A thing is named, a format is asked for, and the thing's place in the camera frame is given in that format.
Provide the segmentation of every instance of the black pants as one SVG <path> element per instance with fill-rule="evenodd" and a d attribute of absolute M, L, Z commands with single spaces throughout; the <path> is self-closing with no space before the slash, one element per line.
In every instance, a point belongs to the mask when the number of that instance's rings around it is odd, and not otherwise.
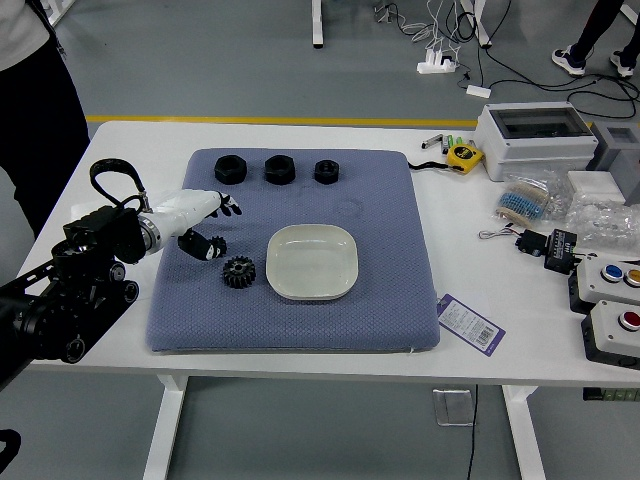
<path fill-rule="evenodd" d="M 0 166 L 38 236 L 87 145 L 78 94 L 52 39 L 0 72 Z"/>
<path fill-rule="evenodd" d="M 598 39 L 613 24 L 613 21 L 620 12 L 620 7 L 623 3 L 624 0 L 598 0 L 598 3 L 596 3 L 596 6 L 593 8 L 593 11 L 589 16 L 589 20 L 587 20 L 587 24 L 580 36 L 580 40 L 578 40 L 578 43 L 576 43 L 571 50 L 571 54 L 576 60 L 583 60 L 587 55 L 589 55 L 589 52 Z M 636 25 L 631 41 L 621 51 L 620 58 L 633 64 L 639 53 L 640 22 Z"/>

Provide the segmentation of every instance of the sneaker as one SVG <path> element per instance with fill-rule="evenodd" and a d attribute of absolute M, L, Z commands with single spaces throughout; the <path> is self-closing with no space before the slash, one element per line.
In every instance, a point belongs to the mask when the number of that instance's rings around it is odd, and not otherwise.
<path fill-rule="evenodd" d="M 611 63 L 613 63 L 618 69 L 618 75 L 622 78 L 629 78 L 633 75 L 633 68 L 636 66 L 636 62 L 628 62 L 620 57 L 620 52 L 615 51 L 609 57 Z"/>
<path fill-rule="evenodd" d="M 571 47 L 573 45 L 569 45 L 566 50 L 554 50 L 551 54 L 551 60 L 572 77 L 582 77 L 587 61 L 573 58 L 571 56 Z"/>

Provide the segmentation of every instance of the white plastic box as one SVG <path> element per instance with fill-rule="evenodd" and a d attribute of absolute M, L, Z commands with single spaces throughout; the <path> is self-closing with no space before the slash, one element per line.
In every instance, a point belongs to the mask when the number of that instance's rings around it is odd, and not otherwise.
<path fill-rule="evenodd" d="M 569 102 L 485 105 L 473 139 L 495 182 L 506 172 L 584 170 L 598 146 Z"/>

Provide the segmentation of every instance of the white plate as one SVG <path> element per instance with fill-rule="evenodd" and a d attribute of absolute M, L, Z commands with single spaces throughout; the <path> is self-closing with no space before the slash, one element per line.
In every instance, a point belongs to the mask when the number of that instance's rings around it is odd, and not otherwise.
<path fill-rule="evenodd" d="M 290 300 L 332 300 L 358 278 L 358 251 L 349 232 L 334 225 L 291 225 L 267 247 L 267 280 Z"/>

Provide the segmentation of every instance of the black nut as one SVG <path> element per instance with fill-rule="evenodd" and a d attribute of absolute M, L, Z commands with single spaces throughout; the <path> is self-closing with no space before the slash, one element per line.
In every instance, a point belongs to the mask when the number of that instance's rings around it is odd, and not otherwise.
<path fill-rule="evenodd" d="M 296 167 L 293 158 L 286 155 L 274 155 L 264 162 L 264 176 L 269 183 L 286 185 L 296 178 Z"/>
<path fill-rule="evenodd" d="M 314 177 L 316 181 L 323 185 L 330 185 L 338 181 L 338 174 L 340 173 L 340 165 L 333 160 L 320 160 L 316 163 L 314 171 Z"/>
<path fill-rule="evenodd" d="M 225 155 L 216 162 L 215 173 L 225 185 L 242 183 L 247 176 L 247 162 L 238 155 Z"/>

